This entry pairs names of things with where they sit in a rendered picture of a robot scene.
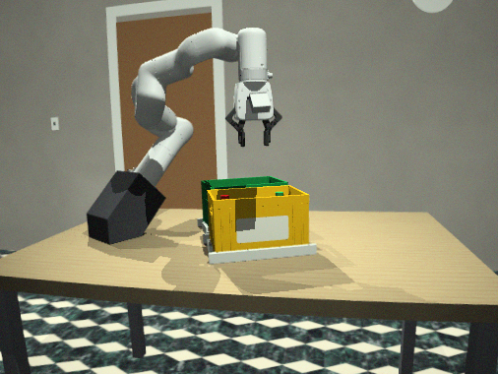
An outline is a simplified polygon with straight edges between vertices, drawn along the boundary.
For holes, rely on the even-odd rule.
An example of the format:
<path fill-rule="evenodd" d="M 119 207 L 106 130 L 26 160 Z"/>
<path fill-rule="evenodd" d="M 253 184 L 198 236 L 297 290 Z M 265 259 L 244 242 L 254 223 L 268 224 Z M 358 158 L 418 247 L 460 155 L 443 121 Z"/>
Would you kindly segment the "yellow plastic crate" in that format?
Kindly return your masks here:
<path fill-rule="evenodd" d="M 309 195 L 290 185 L 218 189 L 208 212 L 213 253 L 309 244 Z"/>

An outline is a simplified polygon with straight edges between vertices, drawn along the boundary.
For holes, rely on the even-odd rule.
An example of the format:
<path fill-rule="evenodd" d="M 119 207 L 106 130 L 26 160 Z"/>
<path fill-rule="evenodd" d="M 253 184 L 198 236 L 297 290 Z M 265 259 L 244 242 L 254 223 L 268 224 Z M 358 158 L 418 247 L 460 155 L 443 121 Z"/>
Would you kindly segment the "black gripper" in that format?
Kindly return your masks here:
<path fill-rule="evenodd" d="M 270 112 L 265 113 L 252 113 L 249 99 L 249 93 L 263 93 L 267 92 L 271 104 Z M 245 132 L 243 127 L 245 121 L 262 120 L 264 131 L 264 146 L 268 146 L 271 142 L 271 130 L 282 119 L 282 116 L 274 109 L 271 85 L 267 80 L 243 80 L 235 84 L 234 91 L 234 108 L 225 117 L 225 120 L 231 124 L 238 131 L 238 144 L 245 147 Z M 233 119 L 239 121 L 237 124 Z M 270 119 L 275 116 L 275 119 L 270 123 Z M 238 118 L 238 119 L 237 119 Z M 255 119 L 255 120 L 248 120 Z M 266 123 L 265 123 L 266 122 Z"/>

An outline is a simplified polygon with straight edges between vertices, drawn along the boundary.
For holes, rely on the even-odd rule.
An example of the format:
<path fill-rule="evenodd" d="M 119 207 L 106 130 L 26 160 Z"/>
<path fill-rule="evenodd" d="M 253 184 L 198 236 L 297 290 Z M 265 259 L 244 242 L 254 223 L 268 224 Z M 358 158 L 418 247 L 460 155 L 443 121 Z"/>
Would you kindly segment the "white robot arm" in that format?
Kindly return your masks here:
<path fill-rule="evenodd" d="M 178 49 L 144 63 L 131 89 L 135 119 L 143 128 L 151 126 L 145 129 L 161 138 L 155 141 L 138 167 L 127 171 L 140 172 L 156 187 L 194 132 L 189 121 L 176 118 L 165 106 L 166 87 L 191 77 L 194 65 L 212 58 L 238 61 L 239 81 L 273 77 L 267 70 L 266 33 L 254 28 L 241 30 L 238 35 L 221 29 L 201 31 L 186 38 Z M 193 67 L 190 69 L 190 66 Z M 252 113 L 270 112 L 267 92 L 249 93 L 247 99 Z"/>

